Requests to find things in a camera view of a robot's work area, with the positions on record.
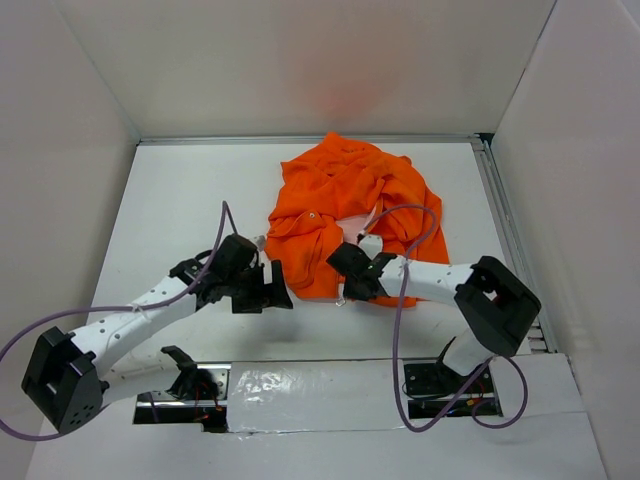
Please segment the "orange jacket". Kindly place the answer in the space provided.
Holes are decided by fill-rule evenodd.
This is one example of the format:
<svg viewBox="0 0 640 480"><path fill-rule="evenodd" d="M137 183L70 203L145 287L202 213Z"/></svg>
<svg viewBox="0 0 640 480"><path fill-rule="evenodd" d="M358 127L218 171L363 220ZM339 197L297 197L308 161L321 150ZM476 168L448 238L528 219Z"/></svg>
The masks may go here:
<svg viewBox="0 0 640 480"><path fill-rule="evenodd" d="M346 240L348 220L380 236L386 252L448 263L442 201L408 157L331 132L281 167L266 254L281 261L298 298L337 297L344 279L327 259Z"/></svg>

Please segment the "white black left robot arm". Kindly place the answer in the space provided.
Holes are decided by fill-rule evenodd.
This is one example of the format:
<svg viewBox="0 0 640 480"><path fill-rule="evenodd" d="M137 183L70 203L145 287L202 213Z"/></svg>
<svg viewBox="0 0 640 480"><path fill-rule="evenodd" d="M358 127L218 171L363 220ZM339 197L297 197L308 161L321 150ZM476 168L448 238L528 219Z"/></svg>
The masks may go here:
<svg viewBox="0 0 640 480"><path fill-rule="evenodd" d="M161 347L147 365L116 365L161 330L223 298L235 314L293 306L281 261L262 263L254 242L230 234L216 249L179 262L131 304L68 333L57 327L42 333L22 389L60 435L129 395L164 391L177 400L219 402L225 376L200 367L176 345Z"/></svg>

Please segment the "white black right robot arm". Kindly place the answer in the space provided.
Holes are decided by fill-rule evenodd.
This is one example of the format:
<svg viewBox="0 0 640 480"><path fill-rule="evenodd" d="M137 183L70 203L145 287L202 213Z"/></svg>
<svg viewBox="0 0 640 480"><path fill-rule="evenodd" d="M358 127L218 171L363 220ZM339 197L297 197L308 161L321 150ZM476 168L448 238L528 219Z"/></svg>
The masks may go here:
<svg viewBox="0 0 640 480"><path fill-rule="evenodd" d="M348 299L405 296L458 308L467 329L445 348L436 369L438 384L448 392L460 391L486 360L514 356L541 310L538 297L492 256L449 265L386 252L370 258L344 243L327 263L344 277Z"/></svg>

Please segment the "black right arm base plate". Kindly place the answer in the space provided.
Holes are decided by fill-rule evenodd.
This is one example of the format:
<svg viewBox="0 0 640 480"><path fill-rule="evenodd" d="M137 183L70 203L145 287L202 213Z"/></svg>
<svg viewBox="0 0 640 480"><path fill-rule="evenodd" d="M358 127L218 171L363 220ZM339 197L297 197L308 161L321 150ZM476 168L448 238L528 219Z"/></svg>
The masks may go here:
<svg viewBox="0 0 640 480"><path fill-rule="evenodd" d="M467 381L436 362L404 364L405 381L401 387L411 420L432 419ZM501 416L494 382L489 369L464 391L447 410L446 417L469 417L478 406L478 416Z"/></svg>

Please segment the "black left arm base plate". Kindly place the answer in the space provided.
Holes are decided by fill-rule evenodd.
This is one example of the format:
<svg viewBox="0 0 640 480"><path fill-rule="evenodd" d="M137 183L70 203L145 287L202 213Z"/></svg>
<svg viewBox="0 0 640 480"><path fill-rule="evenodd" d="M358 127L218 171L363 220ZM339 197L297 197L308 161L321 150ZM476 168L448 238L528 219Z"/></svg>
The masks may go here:
<svg viewBox="0 0 640 480"><path fill-rule="evenodd" d="M200 363L192 380L178 376L167 389L139 394L133 424L194 424L204 432L227 432L230 374L230 363Z"/></svg>

